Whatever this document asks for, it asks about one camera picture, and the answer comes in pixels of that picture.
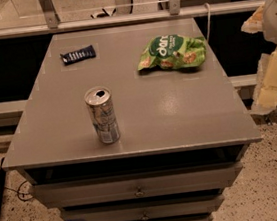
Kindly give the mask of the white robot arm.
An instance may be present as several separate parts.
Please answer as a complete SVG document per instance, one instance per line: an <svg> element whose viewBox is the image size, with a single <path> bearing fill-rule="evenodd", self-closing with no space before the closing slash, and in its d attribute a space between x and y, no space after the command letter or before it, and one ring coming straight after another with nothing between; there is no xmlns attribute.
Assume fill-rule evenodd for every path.
<svg viewBox="0 0 277 221"><path fill-rule="evenodd" d="M241 26L246 33L262 34L271 51L262 53L257 68L257 84L250 112L267 115L277 107L277 0L265 0Z"/></svg>

